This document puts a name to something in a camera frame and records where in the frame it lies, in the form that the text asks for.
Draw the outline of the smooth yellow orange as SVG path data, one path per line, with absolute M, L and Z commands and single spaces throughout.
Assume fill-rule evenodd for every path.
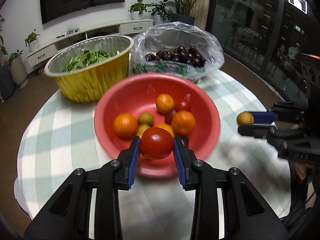
M 175 133 L 169 124 L 160 123 L 160 124 L 157 124 L 155 127 L 162 128 L 162 129 L 166 130 L 167 132 L 169 132 L 173 137 L 175 136 Z

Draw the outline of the red grape tomato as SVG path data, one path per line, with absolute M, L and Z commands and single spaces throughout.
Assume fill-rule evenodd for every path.
M 168 112 L 166 115 L 165 115 L 165 123 L 166 124 L 171 124 L 172 122 L 172 119 L 173 117 L 175 116 L 177 112 L 175 111 L 175 109 L 172 109 L 170 112 Z

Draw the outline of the green checkered tablecloth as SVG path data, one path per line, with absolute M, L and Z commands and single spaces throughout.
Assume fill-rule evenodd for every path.
M 266 141 L 242 137 L 236 116 L 262 111 L 261 102 L 241 83 L 218 70 L 198 83 L 215 103 L 221 118 L 217 146 L 207 159 L 212 167 L 238 167 L 283 217 L 290 209 L 290 169 Z M 93 170 L 109 161 L 95 136 L 95 103 L 77 104 L 56 92 L 26 128 L 17 158 L 22 205 L 35 217 L 45 202 L 76 168 Z M 120 191 L 120 216 L 125 239 L 189 239 L 194 193 L 177 178 L 137 177 L 131 190 Z

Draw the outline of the red plastic colander bowl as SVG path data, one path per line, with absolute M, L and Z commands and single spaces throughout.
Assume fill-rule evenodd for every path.
M 195 131 L 188 135 L 189 148 L 196 157 L 206 160 L 214 150 L 220 137 L 221 122 L 216 105 L 209 95 L 196 84 L 173 75 L 139 74 L 125 78 L 110 89 L 99 100 L 94 114 L 94 130 L 99 143 L 111 159 L 120 151 L 129 148 L 131 138 L 121 138 L 113 130 L 115 118 L 129 113 L 134 118 L 143 112 L 154 117 L 154 124 L 165 121 L 156 108 L 159 94 L 169 94 L 175 101 L 186 100 L 195 117 Z

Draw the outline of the pile of dark cherries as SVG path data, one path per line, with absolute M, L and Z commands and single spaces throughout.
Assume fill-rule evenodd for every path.
M 175 50 L 160 50 L 158 52 L 149 53 L 145 56 L 146 61 L 170 61 L 184 63 L 196 68 L 203 68 L 206 59 L 200 54 L 195 46 L 185 48 L 179 46 Z

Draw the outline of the clear plastic bag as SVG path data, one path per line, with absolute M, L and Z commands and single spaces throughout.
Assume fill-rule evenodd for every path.
M 197 82 L 225 63 L 214 35 L 182 22 L 155 25 L 133 40 L 130 66 L 134 74 L 171 74 Z

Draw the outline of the gold foil bowl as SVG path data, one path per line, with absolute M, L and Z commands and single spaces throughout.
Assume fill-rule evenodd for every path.
M 78 42 L 52 57 L 44 73 L 55 80 L 61 93 L 76 103 L 98 101 L 115 83 L 128 77 L 129 52 L 134 41 L 128 36 L 110 35 Z M 84 50 L 101 49 L 116 55 L 106 61 L 74 72 L 65 72 L 72 57 Z

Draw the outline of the green leafy vegetables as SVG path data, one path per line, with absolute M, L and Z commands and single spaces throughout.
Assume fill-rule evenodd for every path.
M 65 72 L 74 72 L 76 70 L 87 68 L 91 65 L 99 64 L 115 56 L 115 53 L 108 53 L 101 49 L 84 50 L 76 57 L 72 57 L 65 66 Z

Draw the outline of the beige curtain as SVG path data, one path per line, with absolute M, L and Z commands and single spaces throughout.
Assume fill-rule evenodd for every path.
M 206 28 L 210 0 L 193 0 L 190 16 L 195 18 L 194 24 L 201 29 Z

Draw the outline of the plant in white ribbed pot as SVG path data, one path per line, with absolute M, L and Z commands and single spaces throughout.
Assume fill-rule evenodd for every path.
M 29 82 L 29 78 L 21 58 L 22 54 L 23 51 L 16 50 L 10 54 L 8 59 L 13 81 L 16 83 L 19 89 L 25 87 Z

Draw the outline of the bushy plant in white pot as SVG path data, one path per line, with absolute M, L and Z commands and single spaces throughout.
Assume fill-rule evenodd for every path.
M 166 4 L 162 1 L 150 3 L 148 8 L 150 9 L 149 12 L 154 19 L 154 25 L 170 22 L 174 14 L 173 10 L 171 8 L 167 8 Z

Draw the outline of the small plant on cabinet left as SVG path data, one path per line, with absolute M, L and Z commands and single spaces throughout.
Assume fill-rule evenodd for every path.
M 36 28 L 28 35 L 28 37 L 24 40 L 25 46 L 30 49 L 30 51 L 35 51 L 39 48 L 40 44 L 38 41 L 39 34 L 36 32 Z

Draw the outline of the small plant on cabinet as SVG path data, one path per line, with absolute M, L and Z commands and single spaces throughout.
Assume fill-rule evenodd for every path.
M 39 48 L 40 44 L 38 41 L 39 34 L 36 32 L 36 28 L 28 35 L 28 37 L 24 40 L 25 46 L 30 49 L 30 51 L 35 51 Z
M 136 3 L 133 3 L 128 12 L 131 14 L 133 20 L 142 20 L 144 12 L 147 12 L 150 3 L 144 3 L 143 0 L 137 0 Z

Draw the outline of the small plant on cabinet right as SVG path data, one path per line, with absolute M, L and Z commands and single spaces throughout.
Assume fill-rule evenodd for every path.
M 131 14 L 133 20 L 142 20 L 144 12 L 147 12 L 150 3 L 144 3 L 143 0 L 137 0 L 136 3 L 133 3 L 128 12 Z

